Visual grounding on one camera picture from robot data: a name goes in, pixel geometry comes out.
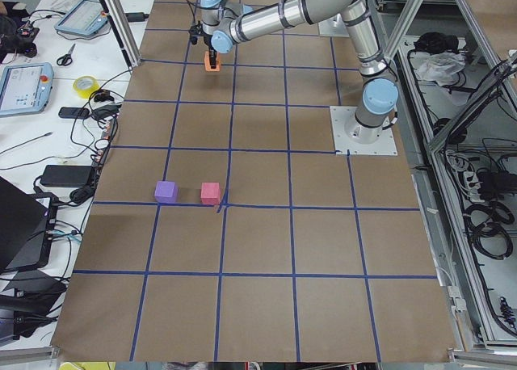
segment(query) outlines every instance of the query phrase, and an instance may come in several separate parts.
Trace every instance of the yellow tape roll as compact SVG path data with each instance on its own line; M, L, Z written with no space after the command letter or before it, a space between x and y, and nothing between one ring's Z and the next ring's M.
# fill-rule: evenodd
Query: yellow tape roll
M86 75L84 77L77 78L74 81L74 90L77 91L79 96L84 99L89 99L91 93L100 89L97 79Z

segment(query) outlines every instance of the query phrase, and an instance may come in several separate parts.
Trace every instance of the laptop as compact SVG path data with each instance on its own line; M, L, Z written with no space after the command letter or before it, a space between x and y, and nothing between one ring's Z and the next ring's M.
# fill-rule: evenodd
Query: laptop
M50 193L28 195L0 177L0 274L48 263L56 199Z

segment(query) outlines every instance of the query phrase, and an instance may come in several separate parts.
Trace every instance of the white table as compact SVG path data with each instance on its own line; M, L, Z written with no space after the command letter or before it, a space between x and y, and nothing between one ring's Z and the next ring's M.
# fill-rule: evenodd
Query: white table
M38 9L49 9L56 0L41 0ZM136 12L143 11L149 13L153 0L120 0L124 11ZM0 175L13 183L26 193L32 193L33 180L42 174L44 168L48 164L69 164L69 165L90 165L90 153L86 151L78 158L64 159L65 157L74 156L82 151L82 147L74 145L70 139L70 130L73 120L63 120L58 117L57 113L63 106L80 107L84 104L85 99L81 99L73 90L72 84L74 80L83 75L92 75L99 80L102 85L104 81L128 69L116 38L113 32L106 36L101 36L94 40L75 40L68 41L60 37L54 30L54 23L58 19L44 19L38 21L37 27L40 27L40 34L36 37L35 43L38 48L38 54L32 59L26 57L18 57L9 65L25 64L30 62L47 61L53 65L55 78L53 81L53 89L48 101L47 107L43 112L35 115L12 116L0 119L0 151L17 145L21 142L29 140L33 137L41 136L47 132L53 134L48 137L40 138L20 148L9 151L0 156L0 168L4 169L10 166L26 162L34 162L47 156L57 156L44 162L39 162L31 166L24 166L14 170L0 170ZM131 23L130 28L138 45L140 45L144 35L146 23ZM59 67L56 65L56 59L66 53L72 43L76 43L73 54L74 63L69 67ZM0 65L0 73L6 65ZM129 74L118 77L115 81L110 82L107 86L110 90L114 90L124 95L127 90ZM100 137L100 129L93 120L88 120L86 125L90 130ZM76 124L74 139L84 144L90 144L91 136L82 127L81 121ZM44 191L51 191L64 201L68 200L71 188L52 188ZM87 209L90 201L84 203L77 208L60 208L57 218L79 226L84 216L87 216ZM67 230L67 228L57 227L57 229ZM72 242L72 258L67 272L64 272L68 256L69 243L66 240L54 242L48 265L41 269L47 275L70 276L74 267L79 245ZM13 275L5 275L3 277L10 278ZM0 289L6 284L0 282ZM57 305L63 301L64 295L57 301ZM48 347L55 330L56 323L41 327L30 338L21 338L19 341L1 346L0 351L40 348Z

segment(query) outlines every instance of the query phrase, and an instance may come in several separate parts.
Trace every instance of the tablet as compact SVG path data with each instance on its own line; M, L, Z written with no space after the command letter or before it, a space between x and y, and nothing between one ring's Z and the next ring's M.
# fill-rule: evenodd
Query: tablet
M49 63L7 66L0 79L0 117L42 112L53 78Z
M54 25L54 28L59 32L90 38L95 36L106 22L107 16L100 2L80 0Z

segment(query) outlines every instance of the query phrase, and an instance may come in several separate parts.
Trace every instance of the white cloth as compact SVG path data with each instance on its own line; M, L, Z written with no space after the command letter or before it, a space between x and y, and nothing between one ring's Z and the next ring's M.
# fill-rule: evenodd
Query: white cloth
M465 58L459 53L430 55L416 70L419 80L436 82L439 86L457 82L456 75L465 67Z

